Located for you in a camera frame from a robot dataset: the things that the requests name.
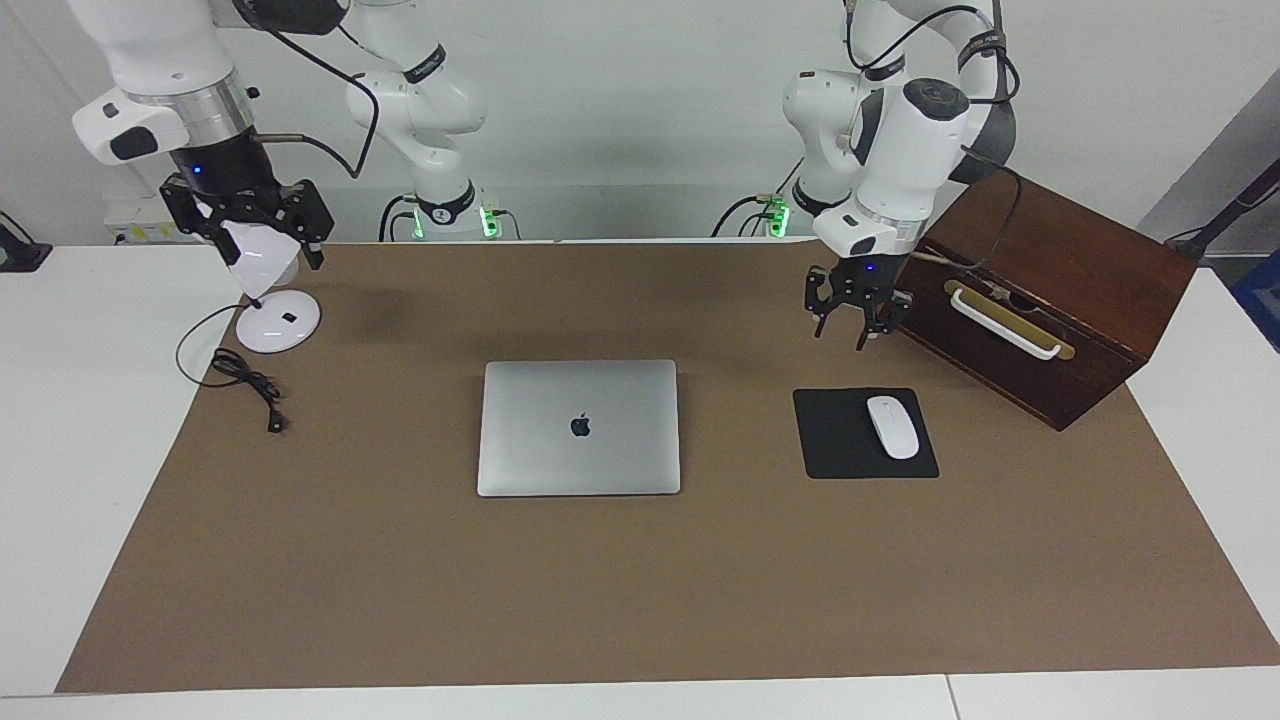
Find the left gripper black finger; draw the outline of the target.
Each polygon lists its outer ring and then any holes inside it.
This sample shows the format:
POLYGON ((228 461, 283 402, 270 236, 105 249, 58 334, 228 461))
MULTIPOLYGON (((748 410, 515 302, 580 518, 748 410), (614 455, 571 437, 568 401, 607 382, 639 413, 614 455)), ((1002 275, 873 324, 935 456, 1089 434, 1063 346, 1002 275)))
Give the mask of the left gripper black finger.
POLYGON ((863 351, 869 340, 892 334, 913 307, 913 293, 892 290, 890 295, 874 292, 856 301, 863 314, 863 328, 856 343, 856 351, 863 351))
POLYGON ((806 310, 815 320, 814 338, 822 337, 832 313, 845 305, 845 274, 838 268, 810 268, 806 273, 806 310))

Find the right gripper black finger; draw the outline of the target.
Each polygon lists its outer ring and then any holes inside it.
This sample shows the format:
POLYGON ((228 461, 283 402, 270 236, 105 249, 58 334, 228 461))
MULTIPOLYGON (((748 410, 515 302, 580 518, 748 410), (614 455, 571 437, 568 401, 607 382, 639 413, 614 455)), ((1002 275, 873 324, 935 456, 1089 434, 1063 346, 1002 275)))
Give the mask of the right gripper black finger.
POLYGON ((261 188, 256 193, 256 204, 262 223, 297 242, 308 268, 317 272, 325 261, 323 245, 335 222, 315 183, 301 179, 288 186, 261 188))
POLYGON ((166 178, 160 186, 160 196, 179 232, 196 234, 210 242, 228 268, 239 261, 241 249, 232 233, 223 225, 224 211, 215 210, 209 214, 202 211, 189 184, 183 178, 166 178))

